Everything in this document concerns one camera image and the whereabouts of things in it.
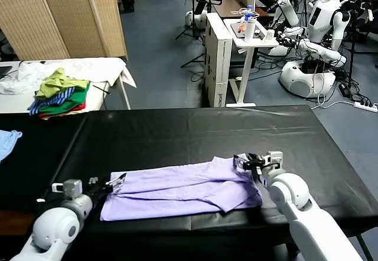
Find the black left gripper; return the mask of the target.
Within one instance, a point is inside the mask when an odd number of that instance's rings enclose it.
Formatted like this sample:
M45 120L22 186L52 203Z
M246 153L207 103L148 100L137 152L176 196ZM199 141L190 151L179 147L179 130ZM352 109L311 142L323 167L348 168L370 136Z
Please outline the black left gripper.
M113 188L121 187L126 177L126 173L121 174L117 178L114 178L106 184L97 184L98 177L91 177L84 191L84 194L91 198L102 198L113 192Z

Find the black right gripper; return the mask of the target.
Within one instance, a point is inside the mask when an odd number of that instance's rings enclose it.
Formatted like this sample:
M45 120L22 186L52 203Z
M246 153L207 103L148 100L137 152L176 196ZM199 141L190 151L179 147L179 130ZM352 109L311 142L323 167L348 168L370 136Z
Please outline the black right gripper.
M253 179L261 184L264 182L263 169L269 164L268 159L262 159L260 155L252 153L242 153L233 155L233 166L238 169L247 169L252 173Z

